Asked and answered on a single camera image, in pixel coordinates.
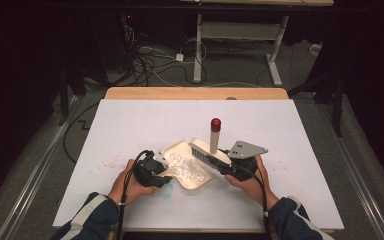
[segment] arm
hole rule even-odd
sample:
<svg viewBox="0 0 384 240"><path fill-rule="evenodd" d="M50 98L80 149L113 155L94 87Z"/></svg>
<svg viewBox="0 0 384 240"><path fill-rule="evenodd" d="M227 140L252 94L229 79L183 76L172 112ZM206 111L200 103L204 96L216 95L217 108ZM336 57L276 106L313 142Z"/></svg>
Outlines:
<svg viewBox="0 0 384 240"><path fill-rule="evenodd" d="M261 156L255 156L257 166L263 179L257 170L255 173L260 180L263 180L267 195L267 210L276 233L281 240L313 240L313 239L332 239L314 226L305 211L304 206L294 197L278 199L270 189L267 170L263 164ZM263 194L255 179L251 178L240 182L236 178L225 175L225 179L233 186L242 189L252 200L263 206Z"/></svg>
<svg viewBox="0 0 384 240"><path fill-rule="evenodd" d="M51 239L107 239L111 225L118 222L118 204L123 195L124 179L133 163L133 160L129 160L126 169L114 181L108 196L91 193L76 216L58 229ZM130 205L141 196L155 191L156 187L140 185L133 175L126 191L126 204Z"/></svg>

